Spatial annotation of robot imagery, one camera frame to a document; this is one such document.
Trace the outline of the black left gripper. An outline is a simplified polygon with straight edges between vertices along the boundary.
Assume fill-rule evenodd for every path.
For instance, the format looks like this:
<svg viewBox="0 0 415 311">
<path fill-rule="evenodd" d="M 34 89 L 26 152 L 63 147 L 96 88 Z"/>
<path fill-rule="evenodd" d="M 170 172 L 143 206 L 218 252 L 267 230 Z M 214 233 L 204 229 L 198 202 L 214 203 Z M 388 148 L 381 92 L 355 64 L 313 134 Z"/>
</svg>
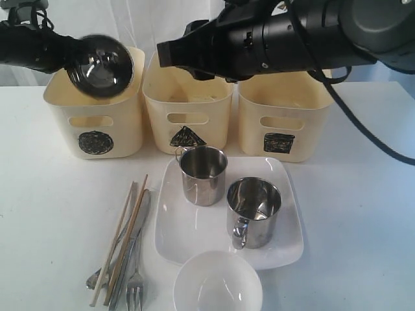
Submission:
<svg viewBox="0 0 415 311">
<path fill-rule="evenodd" d="M 1 22 L 1 64 L 55 73 L 67 64 L 68 54 L 88 49 L 82 39 L 62 36 L 52 30 Z"/>
</svg>

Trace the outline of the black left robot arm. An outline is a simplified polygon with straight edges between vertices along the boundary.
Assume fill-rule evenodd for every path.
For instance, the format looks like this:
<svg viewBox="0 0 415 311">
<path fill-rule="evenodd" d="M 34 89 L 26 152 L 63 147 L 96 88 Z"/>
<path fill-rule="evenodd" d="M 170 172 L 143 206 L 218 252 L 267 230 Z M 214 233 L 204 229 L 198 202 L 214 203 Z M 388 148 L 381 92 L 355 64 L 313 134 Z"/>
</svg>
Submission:
<svg viewBox="0 0 415 311">
<path fill-rule="evenodd" d="M 43 73 L 70 69 L 88 61 L 84 40 L 62 36 L 48 18 L 47 1 L 1 1 L 1 63 Z"/>
</svg>

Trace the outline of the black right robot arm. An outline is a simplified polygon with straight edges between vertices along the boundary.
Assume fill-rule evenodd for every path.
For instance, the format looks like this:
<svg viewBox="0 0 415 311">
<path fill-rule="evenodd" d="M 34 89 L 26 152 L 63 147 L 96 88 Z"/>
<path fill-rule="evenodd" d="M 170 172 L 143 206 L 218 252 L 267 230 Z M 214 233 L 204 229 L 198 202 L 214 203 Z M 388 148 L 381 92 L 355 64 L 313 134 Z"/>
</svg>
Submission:
<svg viewBox="0 0 415 311">
<path fill-rule="evenodd" d="M 197 80 L 381 62 L 414 72 L 413 1 L 227 1 L 212 20 L 189 23 L 181 38 L 158 43 L 162 67 Z"/>
</svg>

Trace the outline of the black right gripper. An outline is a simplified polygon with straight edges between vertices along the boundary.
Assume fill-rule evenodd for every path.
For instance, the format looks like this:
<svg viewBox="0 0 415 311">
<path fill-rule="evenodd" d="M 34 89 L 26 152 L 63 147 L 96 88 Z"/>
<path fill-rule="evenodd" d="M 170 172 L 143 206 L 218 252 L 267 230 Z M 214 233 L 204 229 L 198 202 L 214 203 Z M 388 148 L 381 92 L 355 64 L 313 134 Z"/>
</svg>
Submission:
<svg viewBox="0 0 415 311">
<path fill-rule="evenodd" d="M 161 67 L 183 67 L 197 80 L 216 76 L 243 81 L 254 75 L 288 72 L 287 12 L 278 1 L 230 1 L 213 19 L 190 22 L 184 36 L 157 44 Z"/>
</svg>

